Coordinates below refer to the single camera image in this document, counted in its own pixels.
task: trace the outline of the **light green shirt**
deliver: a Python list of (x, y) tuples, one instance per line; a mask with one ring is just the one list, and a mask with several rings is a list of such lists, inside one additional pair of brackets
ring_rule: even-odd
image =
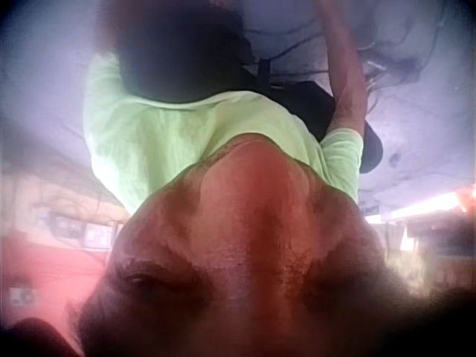
[(339, 129), (318, 143), (299, 118), (257, 93), (226, 92), (188, 104), (146, 100), (126, 91), (114, 54), (97, 55), (83, 115), (94, 174), (131, 214), (185, 168), (245, 133), (272, 139), (357, 200), (361, 136)]

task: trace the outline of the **light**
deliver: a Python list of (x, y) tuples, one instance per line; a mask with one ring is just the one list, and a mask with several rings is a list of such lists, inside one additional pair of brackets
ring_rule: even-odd
[(392, 219), (397, 219), (408, 216), (418, 216), (420, 214), (430, 213), (437, 210), (451, 210), (458, 206), (460, 206), (460, 201), (458, 200), (456, 193), (452, 192), (401, 210), (395, 210), (392, 212), (391, 217)]
[(378, 225), (382, 223), (382, 216), (377, 214), (375, 216), (367, 216), (365, 217), (365, 220), (369, 222), (371, 225)]
[(405, 232), (403, 232), (402, 237), (402, 244), (400, 245), (401, 251), (413, 251), (415, 248), (415, 239), (408, 238), (407, 228), (405, 228)]

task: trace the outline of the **person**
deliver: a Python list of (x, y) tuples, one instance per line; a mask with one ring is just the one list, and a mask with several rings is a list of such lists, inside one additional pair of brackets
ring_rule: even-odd
[(247, 72), (236, 14), (104, 8), (84, 130), (132, 218), (80, 312), (85, 356), (362, 356), (424, 306), (356, 204), (366, 84), (334, 2), (314, 3), (334, 96), (323, 138), (319, 111), (292, 114), (317, 86)]

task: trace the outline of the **man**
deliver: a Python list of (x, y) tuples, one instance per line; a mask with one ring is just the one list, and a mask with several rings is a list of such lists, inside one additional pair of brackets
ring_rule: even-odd
[(142, 53), (141, 21), (102, 38), (86, 140), (96, 176), (133, 216), (81, 312), (86, 356), (357, 356), (408, 323), (419, 303), (356, 205), (361, 65), (333, 1), (315, 6), (335, 98), (320, 142), (243, 74), (242, 46), (216, 58), (217, 43), (243, 42), (205, 7), (160, 3)]

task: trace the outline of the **green t-shirt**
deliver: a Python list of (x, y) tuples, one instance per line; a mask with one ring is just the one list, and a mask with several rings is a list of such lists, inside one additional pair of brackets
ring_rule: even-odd
[(131, 214), (185, 168), (245, 133), (272, 139), (357, 200), (360, 134), (339, 129), (318, 143), (299, 118), (251, 91), (188, 104), (146, 100), (126, 91), (118, 58), (110, 53), (92, 61), (83, 115), (94, 174)]

